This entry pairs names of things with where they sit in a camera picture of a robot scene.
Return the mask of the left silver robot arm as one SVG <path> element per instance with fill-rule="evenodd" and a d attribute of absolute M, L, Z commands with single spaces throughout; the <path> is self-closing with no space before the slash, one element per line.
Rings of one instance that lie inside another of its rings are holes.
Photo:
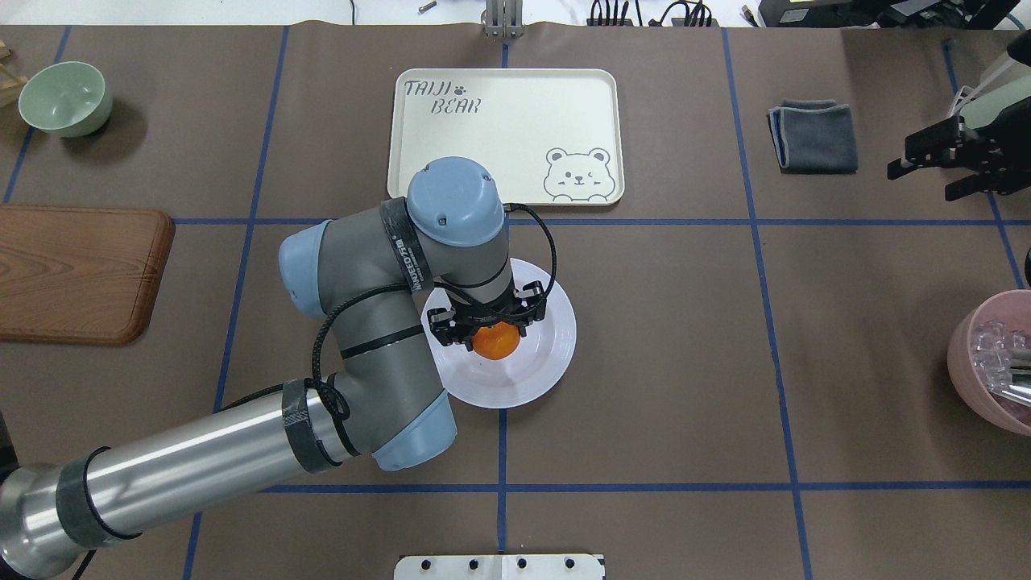
<path fill-rule="evenodd" d="M 100 549 L 218 503 L 368 456 L 380 470 L 441 455 L 457 436 L 430 348 L 471 350 L 480 330 L 524 335 L 553 283 L 516 286 L 494 177 L 462 157 L 428 162 L 404 196 L 284 239 L 294 307 L 321 321 L 309 371 L 188 425 L 62 466 L 2 477 L 2 576 L 48 579 Z"/>

